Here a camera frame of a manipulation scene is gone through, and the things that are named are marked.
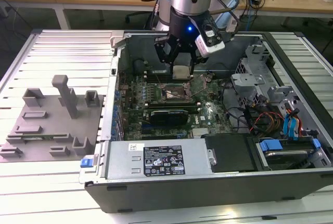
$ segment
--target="blue cable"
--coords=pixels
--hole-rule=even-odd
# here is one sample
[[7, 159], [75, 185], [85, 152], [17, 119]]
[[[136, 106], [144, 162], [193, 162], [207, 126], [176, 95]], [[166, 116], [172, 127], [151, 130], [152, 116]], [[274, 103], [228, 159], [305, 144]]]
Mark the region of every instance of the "blue cable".
[[249, 16], [249, 19], [248, 19], [248, 23], [246, 24], [246, 29], [245, 29], [245, 31], [248, 31], [248, 30], [249, 30], [249, 23], [250, 23], [250, 19], [251, 19], [251, 17], [252, 17], [252, 15], [251, 15], [251, 11], [250, 11], [249, 13], [250, 13], [250, 16]]

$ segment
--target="warning label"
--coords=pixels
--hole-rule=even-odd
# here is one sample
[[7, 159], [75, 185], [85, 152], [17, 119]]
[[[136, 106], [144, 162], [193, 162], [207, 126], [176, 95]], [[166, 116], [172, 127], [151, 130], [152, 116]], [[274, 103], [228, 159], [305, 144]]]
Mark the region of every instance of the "warning label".
[[145, 176], [184, 175], [182, 146], [144, 147]]

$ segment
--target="gray plastic post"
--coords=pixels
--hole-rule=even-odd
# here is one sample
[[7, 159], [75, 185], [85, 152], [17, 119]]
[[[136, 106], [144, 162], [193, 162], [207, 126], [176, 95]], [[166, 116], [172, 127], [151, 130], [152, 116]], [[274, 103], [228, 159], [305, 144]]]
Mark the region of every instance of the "gray plastic post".
[[11, 158], [11, 157], [21, 157], [23, 152], [17, 147], [3, 147], [0, 151], [0, 156], [3, 158]]
[[38, 99], [45, 97], [39, 88], [28, 88], [22, 98], [28, 107], [40, 107]]
[[55, 142], [72, 142], [73, 139], [70, 133], [66, 133], [66, 135], [62, 137], [54, 137]]
[[31, 112], [24, 112], [22, 115], [23, 119], [44, 119], [47, 117], [46, 111], [31, 111]]
[[66, 75], [54, 75], [52, 79], [52, 85], [59, 90], [62, 101], [64, 102], [70, 117], [73, 119], [77, 118], [78, 110], [67, 86], [67, 82], [68, 77]]
[[87, 155], [91, 152], [92, 145], [90, 144], [89, 139], [87, 137], [84, 138], [83, 144], [81, 144], [78, 138], [75, 137], [72, 148], [77, 155]]
[[87, 90], [84, 96], [87, 107], [99, 107], [100, 102], [96, 90]]
[[71, 151], [66, 146], [51, 146], [49, 153], [52, 156], [69, 156]]
[[17, 126], [15, 133], [17, 134], [39, 134], [43, 128], [40, 125], [35, 126]]

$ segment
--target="metal bracket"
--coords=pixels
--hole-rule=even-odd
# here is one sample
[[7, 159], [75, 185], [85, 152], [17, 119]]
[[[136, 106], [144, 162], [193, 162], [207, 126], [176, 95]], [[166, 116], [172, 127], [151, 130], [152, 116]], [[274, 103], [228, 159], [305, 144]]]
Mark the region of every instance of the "metal bracket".
[[280, 103], [288, 96], [290, 92], [292, 92], [291, 86], [272, 86], [268, 89], [267, 94], [269, 96], [270, 102]]

